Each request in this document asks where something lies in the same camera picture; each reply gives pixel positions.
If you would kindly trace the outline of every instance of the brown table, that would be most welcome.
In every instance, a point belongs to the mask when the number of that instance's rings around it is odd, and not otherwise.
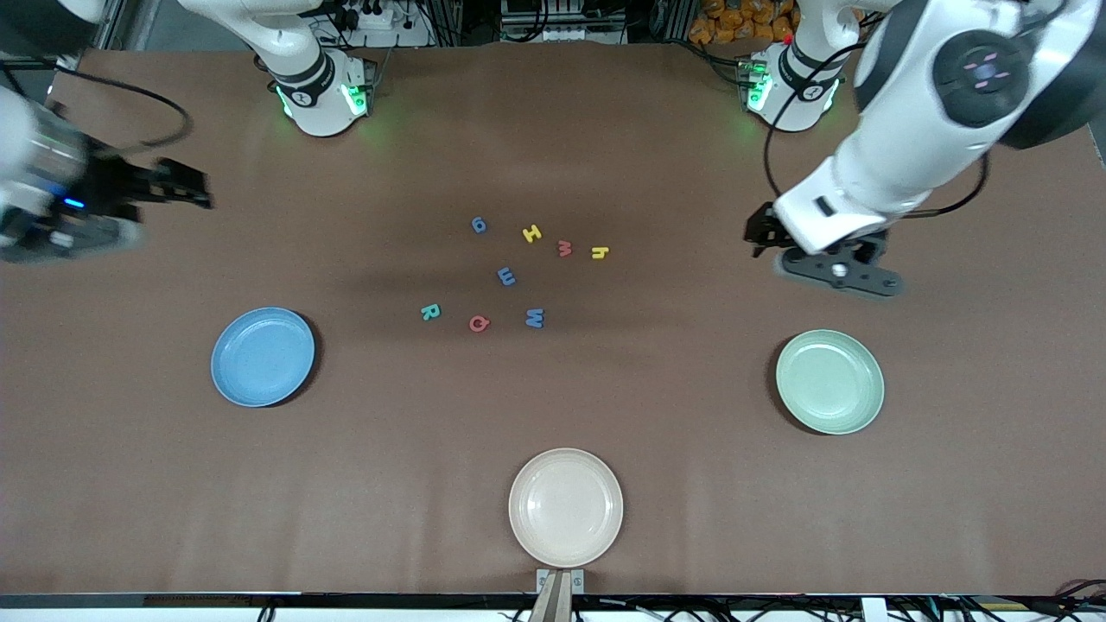
[[[147,209],[140,251],[2,269],[2,591],[530,589],[507,495],[557,446],[601,456],[626,498],[592,591],[1051,593],[1103,573],[1106,175],[1085,131],[998,151],[977,203],[897,227],[885,265],[909,291],[874,303],[749,257],[764,127],[679,49],[401,51],[373,117],[330,139],[282,116],[248,54],[83,68],[196,115],[164,155],[207,170],[218,208]],[[176,123],[94,84],[55,95],[115,144]],[[854,122],[846,96],[780,136],[781,183]],[[209,357],[263,305],[309,318],[322,364],[246,410]],[[820,326],[885,371],[860,434],[808,434],[773,397],[781,344]]]

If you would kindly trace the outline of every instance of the white plate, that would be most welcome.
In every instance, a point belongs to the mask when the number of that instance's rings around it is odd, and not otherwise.
[[[553,568],[578,568],[598,559],[618,536],[622,488],[592,454],[550,449],[514,478],[508,514],[531,557]]]

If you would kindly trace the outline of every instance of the plate rim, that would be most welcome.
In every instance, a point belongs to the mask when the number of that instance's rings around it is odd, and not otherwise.
[[[236,332],[240,333],[246,328],[248,328],[249,325],[252,325],[252,324],[257,323],[257,322],[249,322],[249,323],[247,323],[248,319],[251,315],[262,315],[262,314],[265,314],[265,313],[271,313],[271,314],[274,314],[274,315],[282,315],[285,319],[290,319],[292,321],[292,323],[298,324],[300,328],[302,328],[307,333],[307,339],[309,339],[307,345],[310,346],[310,350],[311,350],[310,353],[307,354],[307,357],[309,357],[309,361],[307,361],[307,371],[303,375],[303,377],[300,379],[300,381],[295,383],[295,386],[293,386],[285,395],[282,395],[279,400],[274,400],[272,402],[264,402],[264,401],[262,401],[262,402],[258,402],[258,403],[244,403],[242,401],[236,400],[234,397],[231,397],[227,393],[227,391],[223,390],[223,386],[219,382],[219,376],[216,374],[217,360],[218,360],[219,351],[221,350],[221,346],[225,345],[226,341],[229,341],[229,335],[231,334],[231,330],[232,329],[238,328],[238,330]],[[247,408],[263,408],[265,406],[272,406],[273,404],[279,404],[280,402],[282,402],[284,400],[288,400],[288,397],[290,395],[292,395],[293,393],[295,393],[296,391],[299,391],[301,386],[303,386],[303,383],[307,380],[307,376],[311,375],[311,369],[315,364],[315,352],[316,352],[315,333],[314,333],[314,331],[311,330],[311,324],[309,324],[307,321],[303,319],[303,315],[300,315],[295,311],[292,311],[291,309],[286,309],[284,307],[259,307],[257,309],[251,309],[251,310],[242,313],[241,315],[234,318],[233,320],[231,320],[231,322],[228,323],[225,329],[222,329],[222,332],[219,333],[219,338],[215,340],[215,345],[211,348],[211,365],[210,365],[211,383],[215,384],[215,388],[216,388],[216,391],[219,392],[219,395],[222,395],[222,397],[225,400],[227,400],[231,404],[234,404],[236,406],[243,406],[243,407],[247,407]]]
[[[613,532],[611,535],[611,541],[606,542],[606,545],[604,545],[602,547],[602,549],[597,553],[595,553],[594,556],[592,556],[592,557],[589,557],[589,558],[587,558],[587,559],[585,559],[583,561],[576,562],[576,563],[574,563],[572,566],[561,566],[561,564],[554,563],[554,562],[550,561],[550,558],[547,558],[545,556],[538,554],[538,552],[534,551],[532,547],[528,546],[526,542],[524,541],[524,539],[520,536],[520,521],[521,521],[521,517],[515,511],[515,507],[517,507],[515,500],[522,494],[522,490],[521,490],[522,476],[524,474],[531,471],[531,470],[536,469],[538,467],[534,466],[534,465],[536,463],[539,463],[540,460],[547,460],[551,456],[555,456],[555,455],[560,455],[560,454],[567,454],[567,455],[580,456],[580,457],[584,458],[585,460],[591,462],[594,465],[601,467],[599,468],[601,475],[609,476],[611,483],[614,484],[614,486],[613,486],[613,497],[614,497],[614,501],[615,501],[614,506],[615,506],[615,509],[616,509],[616,512],[617,512],[617,520],[615,521],[615,528],[614,528],[614,530],[613,530]],[[526,551],[528,554],[530,554],[530,557],[534,558],[535,560],[540,561],[541,563],[549,564],[549,566],[551,566],[553,568],[581,568],[581,567],[584,567],[584,566],[588,564],[588,563],[592,563],[593,561],[595,561],[595,560],[599,559],[601,557],[603,557],[604,554],[606,554],[606,552],[608,550],[611,550],[611,547],[615,543],[615,540],[618,539],[618,533],[622,532],[622,525],[623,525],[623,520],[625,518],[625,498],[623,497],[622,484],[618,481],[618,476],[615,475],[614,469],[612,469],[611,466],[607,465],[607,463],[603,462],[603,459],[601,459],[598,456],[596,456],[595,454],[592,454],[591,452],[586,452],[584,449],[578,449],[576,447],[555,447],[553,449],[546,449],[546,450],[544,450],[544,452],[542,452],[542,453],[533,456],[532,458],[530,458],[529,460],[526,460],[526,464],[522,465],[522,468],[520,468],[519,473],[515,474],[514,481],[511,484],[511,491],[507,496],[507,515],[508,515],[508,519],[511,522],[511,531],[514,533],[515,541],[519,542],[519,545],[523,548],[523,550]]]
[[[787,396],[785,395],[783,388],[780,386],[780,384],[781,384],[781,381],[780,381],[781,374],[780,374],[780,372],[781,372],[781,367],[783,366],[785,357],[789,354],[792,354],[792,351],[794,349],[799,348],[799,345],[796,345],[797,342],[800,342],[804,338],[806,340],[810,340],[811,338],[815,338],[816,339],[818,335],[832,335],[835,339],[844,339],[845,341],[855,344],[857,348],[859,348],[860,352],[863,352],[864,355],[867,356],[867,360],[870,361],[872,366],[875,369],[874,370],[875,371],[875,377],[878,379],[877,384],[878,384],[878,388],[879,388],[879,398],[877,400],[875,408],[873,408],[872,415],[868,416],[868,417],[866,417],[866,421],[863,421],[863,423],[860,425],[858,425],[858,426],[855,426],[855,427],[852,427],[852,428],[845,429],[845,431],[831,431],[831,429],[824,429],[823,427],[820,427],[818,425],[812,423],[812,419],[810,417],[804,418],[804,415],[802,415],[802,414],[800,414],[797,412],[797,411],[800,411],[800,408],[797,408],[793,403],[791,403],[787,400]],[[812,343],[831,343],[831,342],[827,342],[825,339],[821,339],[821,340],[814,341]],[[792,416],[794,416],[796,419],[799,419],[799,423],[805,425],[806,427],[808,427],[808,428],[811,428],[811,429],[813,429],[815,432],[818,432],[818,433],[822,433],[822,434],[828,434],[831,436],[844,436],[846,434],[855,434],[857,432],[860,432],[865,427],[868,427],[869,425],[872,425],[872,423],[874,421],[876,421],[876,417],[879,416],[879,412],[883,411],[884,400],[887,396],[887,384],[886,384],[885,379],[884,379],[884,370],[883,370],[883,367],[879,366],[879,361],[876,359],[876,355],[873,354],[872,351],[868,350],[868,348],[866,345],[864,345],[863,343],[860,343],[860,340],[856,339],[855,336],[853,336],[853,335],[851,335],[848,333],[844,333],[844,332],[836,331],[836,330],[833,330],[833,329],[812,329],[812,330],[799,333],[795,336],[793,336],[790,340],[787,340],[787,343],[783,346],[783,350],[780,351],[780,356],[776,359],[776,362],[775,362],[775,390],[776,390],[776,393],[779,393],[779,395],[780,395],[780,400],[783,401],[783,405],[787,408],[787,412],[791,413]]]

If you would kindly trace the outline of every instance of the blue plate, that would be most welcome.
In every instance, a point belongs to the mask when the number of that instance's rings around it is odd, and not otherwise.
[[[219,335],[211,380],[239,406],[271,406],[295,393],[315,361],[315,338],[303,318],[279,307],[254,309]]]

